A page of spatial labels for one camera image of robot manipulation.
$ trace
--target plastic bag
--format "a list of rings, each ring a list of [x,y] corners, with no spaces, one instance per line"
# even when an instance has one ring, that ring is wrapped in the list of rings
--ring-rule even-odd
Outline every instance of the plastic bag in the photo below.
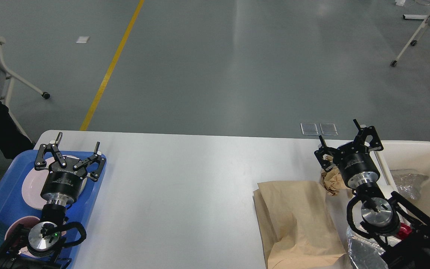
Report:
[[[349,227],[346,237],[348,238],[348,256],[353,269],[388,269],[387,264],[381,259],[384,249],[374,239],[366,239]],[[400,240],[389,236],[387,242],[389,245],[395,245]]]
[[[421,198],[421,184],[429,178],[416,170],[392,170],[391,175],[399,194],[414,200]]]

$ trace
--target gray floor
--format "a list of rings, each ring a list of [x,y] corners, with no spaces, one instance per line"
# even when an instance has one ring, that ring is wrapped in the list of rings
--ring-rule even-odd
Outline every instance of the gray floor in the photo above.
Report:
[[[137,3],[0,1],[7,64],[52,94],[16,86],[12,110],[33,139],[79,128]],[[147,0],[89,130],[309,138],[299,124],[325,122],[352,139],[357,118],[382,139],[430,141],[430,31],[389,66],[420,24],[402,14],[428,10]],[[0,155],[0,177],[8,164]]]

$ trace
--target robotic arm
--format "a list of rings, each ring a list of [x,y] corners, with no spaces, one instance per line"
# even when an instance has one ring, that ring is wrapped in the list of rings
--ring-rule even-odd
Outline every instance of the robotic arm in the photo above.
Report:
[[[55,141],[39,146],[34,170],[49,170],[41,190],[41,197],[47,203],[43,207],[41,220],[36,226],[27,229],[19,224],[7,237],[0,247],[0,269],[65,269],[71,260],[59,258],[62,249],[79,245],[87,237],[81,223],[65,223],[67,221],[65,213],[79,198],[85,178],[97,182],[106,160],[99,151],[99,142],[96,143],[94,154],[84,160],[63,156],[58,149],[61,139],[62,133],[59,133]],[[54,162],[47,168],[44,159],[46,153],[51,153],[54,157]],[[89,173],[87,168],[94,163],[97,163],[98,167]],[[70,229],[77,229],[80,235],[78,240],[66,242],[62,232]],[[32,255],[43,259],[22,257],[19,255],[22,247],[27,247]],[[60,260],[67,262],[62,265],[58,263]]]
[[[360,236],[376,240],[386,251],[381,258],[389,269],[430,268],[430,218],[395,191],[391,198],[384,197],[376,183],[379,171],[369,155],[371,151],[383,150],[383,145],[374,126],[360,126],[356,120],[354,123],[358,133],[353,141],[330,148],[320,136],[321,145],[314,152],[325,171],[338,167],[345,185],[353,190],[355,196],[348,202],[348,225]],[[325,160],[325,155],[332,156],[333,161]],[[366,232],[358,229],[353,221],[353,208],[358,202],[362,202],[360,225]],[[390,246],[381,237],[398,234],[401,229],[398,214],[411,223],[412,231],[401,242]]]

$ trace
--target yellow floor line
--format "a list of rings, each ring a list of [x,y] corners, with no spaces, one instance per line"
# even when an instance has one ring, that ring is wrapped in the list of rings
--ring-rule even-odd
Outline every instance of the yellow floor line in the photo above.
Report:
[[[114,71],[114,68],[116,67],[117,61],[119,60],[119,57],[121,56],[121,52],[124,49],[124,46],[126,44],[126,41],[128,39],[128,36],[130,35],[130,31],[132,30],[135,20],[137,20],[137,16],[140,12],[140,9],[142,8],[142,5],[144,4],[145,0],[140,0],[138,2],[137,8],[135,9],[134,15],[132,16],[132,19],[130,19],[130,22],[128,23],[126,32],[124,33],[124,36],[122,37],[121,42],[119,43],[119,47],[117,48],[116,53],[114,54],[114,57],[112,58],[112,62],[110,63],[109,68],[107,69],[106,75],[104,76],[104,79],[102,80],[102,83],[99,86],[99,90],[96,93],[96,96],[94,97],[94,100],[92,101],[91,106],[89,107],[89,111],[87,111],[87,114],[85,115],[84,121],[82,121],[81,128],[79,131],[86,131],[87,127],[89,126],[89,123],[91,122],[92,116],[94,116],[94,112],[97,109],[97,105],[99,104],[99,101],[102,97],[102,94],[104,94],[104,90],[106,90],[107,83],[109,82],[109,79],[112,75],[112,72]]]

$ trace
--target brown paper bag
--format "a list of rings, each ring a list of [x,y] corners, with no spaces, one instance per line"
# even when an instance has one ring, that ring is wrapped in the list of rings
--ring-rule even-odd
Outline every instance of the brown paper bag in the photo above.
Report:
[[[258,183],[254,192],[267,269],[332,265],[345,253],[318,182]]]

